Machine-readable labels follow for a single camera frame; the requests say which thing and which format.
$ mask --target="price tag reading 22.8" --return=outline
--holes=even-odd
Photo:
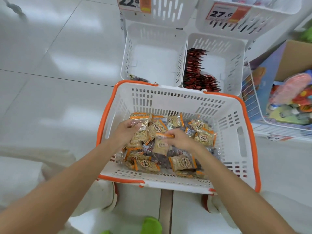
[[[151,13],[151,0],[117,0],[120,10]]]
[[[250,7],[236,6],[232,4],[225,4],[216,2],[211,8],[206,19],[216,20],[221,22],[237,23],[245,17]]]

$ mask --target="cardboard box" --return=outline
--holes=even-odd
[[[260,110],[264,117],[268,117],[267,106],[274,81],[283,82],[287,78],[312,69],[312,44],[287,40],[280,46],[264,53],[251,62]],[[251,122],[265,123],[259,113],[255,101],[254,90],[251,86],[250,75],[243,81],[242,96],[247,106],[248,116]],[[290,125],[291,127],[309,129],[311,126],[294,126],[293,124],[276,123],[279,125]]]

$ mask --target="red toy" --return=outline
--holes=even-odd
[[[305,89],[298,94],[293,100],[293,104],[298,104],[301,106],[312,104],[312,85],[308,85]]]

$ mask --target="white plastic bin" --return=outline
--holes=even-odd
[[[193,33],[188,49],[207,50],[201,61],[203,71],[220,81],[221,93],[239,96],[243,76],[245,43],[238,39]]]
[[[257,192],[260,191],[255,137],[242,99],[221,93],[123,80],[115,85],[104,110],[96,144],[99,145],[102,138],[109,138],[132,112],[156,115],[181,112],[183,118],[194,118],[199,114],[204,120],[209,119],[217,133],[216,147],[220,147],[222,162]],[[208,180],[181,178],[168,170],[161,170],[160,174],[141,173],[113,161],[114,156],[101,172],[100,179],[202,194],[215,192]]]
[[[277,26],[288,16],[298,13],[301,9],[301,2],[302,0],[277,0],[273,9],[270,9],[236,2],[200,0],[198,3],[196,27],[203,33],[254,40]],[[208,19],[211,18],[208,15],[211,15],[210,11],[212,11],[215,4],[218,4],[223,9],[223,12],[225,12],[224,16],[228,16],[231,13],[234,16],[237,13],[236,16],[241,16],[242,18],[238,22],[235,19],[232,19],[232,22]]]
[[[195,10],[198,0],[147,0],[150,2],[150,10],[142,12],[140,8],[131,8],[128,4],[131,0],[117,0],[122,15],[135,22],[183,28]]]
[[[127,31],[121,78],[129,74],[180,86],[184,72],[188,37],[183,30],[133,23]]]

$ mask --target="person's right hand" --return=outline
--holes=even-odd
[[[174,138],[165,139],[164,142],[168,145],[174,145],[178,149],[192,152],[199,143],[190,138],[185,132],[180,129],[173,129],[167,131],[167,134],[174,135]]]

